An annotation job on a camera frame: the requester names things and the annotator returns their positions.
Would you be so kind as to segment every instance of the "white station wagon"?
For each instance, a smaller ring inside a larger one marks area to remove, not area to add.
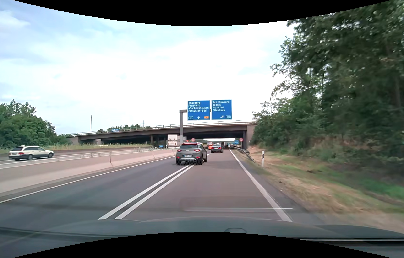
[[[45,150],[39,146],[25,146],[15,147],[9,152],[9,158],[15,159],[16,161],[21,159],[32,160],[34,158],[52,158],[54,152],[51,150]]]

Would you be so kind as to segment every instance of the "dirt embankment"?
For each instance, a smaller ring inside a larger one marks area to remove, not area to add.
[[[249,151],[257,166],[261,166],[263,149],[251,147]],[[264,168],[258,169],[271,184],[328,224],[404,233],[402,186],[385,186],[363,178],[361,173],[336,171],[329,163],[273,151],[266,151]]]

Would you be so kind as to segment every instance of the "white truck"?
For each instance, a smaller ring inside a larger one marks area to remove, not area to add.
[[[186,137],[183,136],[183,142],[186,142]],[[180,146],[180,136],[178,134],[167,135],[167,148],[179,147]]]

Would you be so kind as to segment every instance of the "metal guardrail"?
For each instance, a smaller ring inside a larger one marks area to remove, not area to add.
[[[240,151],[243,155],[247,156],[251,161],[255,162],[252,157],[250,157],[250,152],[241,148],[234,147],[234,149]]]
[[[254,124],[256,120],[236,120],[236,121],[219,121],[219,122],[204,122],[204,123],[188,123],[183,124],[184,127],[196,127],[196,126],[211,126],[211,125],[231,125],[231,124]],[[155,126],[145,126],[145,127],[133,127],[127,128],[119,131],[96,131],[96,132],[82,132],[82,133],[73,133],[69,134],[69,137],[72,136],[82,136],[82,135],[90,135],[90,134],[106,134],[106,133],[119,133],[119,132],[130,132],[130,131],[146,131],[146,130],[154,130],[154,129],[167,129],[167,128],[180,128],[180,124],[167,124],[167,125],[155,125]]]

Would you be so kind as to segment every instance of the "car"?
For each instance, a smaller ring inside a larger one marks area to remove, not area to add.
[[[222,146],[221,144],[214,144],[214,145],[212,146],[212,149],[210,150],[211,153],[214,153],[214,152],[221,152],[221,153],[223,153],[223,151],[224,151],[224,149],[223,149],[223,146]]]
[[[54,156],[54,152],[51,150],[45,150],[39,146],[25,146],[21,145],[19,147],[15,147],[9,152],[9,158],[14,159],[15,161],[19,161],[21,159],[32,160],[33,158],[52,158]]]
[[[208,152],[202,143],[183,143],[176,152],[176,164],[181,165],[182,161],[196,162],[197,165],[202,165],[204,162],[208,162]]]

